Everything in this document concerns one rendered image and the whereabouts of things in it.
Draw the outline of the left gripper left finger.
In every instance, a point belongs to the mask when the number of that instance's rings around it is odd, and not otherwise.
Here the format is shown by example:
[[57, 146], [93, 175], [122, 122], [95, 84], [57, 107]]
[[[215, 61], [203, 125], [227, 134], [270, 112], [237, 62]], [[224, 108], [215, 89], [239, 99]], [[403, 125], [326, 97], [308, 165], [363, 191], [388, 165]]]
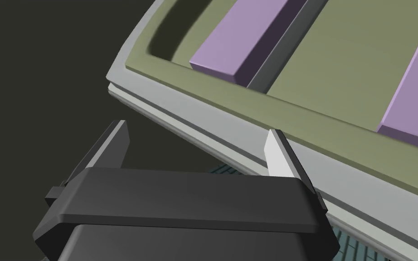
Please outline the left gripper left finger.
[[97, 139], [93, 147], [78, 163], [69, 178], [63, 182], [67, 185], [77, 174], [89, 167], [120, 168], [130, 143], [126, 120], [113, 120]]

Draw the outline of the grey and olive furniture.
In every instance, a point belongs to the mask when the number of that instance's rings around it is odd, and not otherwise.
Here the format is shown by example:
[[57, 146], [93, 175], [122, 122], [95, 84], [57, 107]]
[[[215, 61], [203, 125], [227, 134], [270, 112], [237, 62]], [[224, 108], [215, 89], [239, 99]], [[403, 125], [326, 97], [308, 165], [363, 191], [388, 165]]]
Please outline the grey and olive furniture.
[[109, 93], [243, 174], [268, 174], [268, 130], [282, 130], [332, 224], [418, 261], [418, 148], [373, 131], [415, 49], [418, 2], [307, 0], [266, 94], [190, 68], [234, 2], [155, 0], [107, 73]]

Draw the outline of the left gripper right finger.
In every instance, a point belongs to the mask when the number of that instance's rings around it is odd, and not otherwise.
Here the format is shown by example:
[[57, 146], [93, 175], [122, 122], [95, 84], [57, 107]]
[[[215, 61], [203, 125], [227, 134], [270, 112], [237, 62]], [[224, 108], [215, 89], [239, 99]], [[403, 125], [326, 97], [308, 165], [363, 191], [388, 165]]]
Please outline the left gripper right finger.
[[264, 146], [264, 154], [270, 176], [294, 177], [301, 180], [318, 198], [318, 202], [324, 213], [328, 212], [328, 208], [321, 194], [316, 191], [293, 148], [281, 130], [269, 130]]

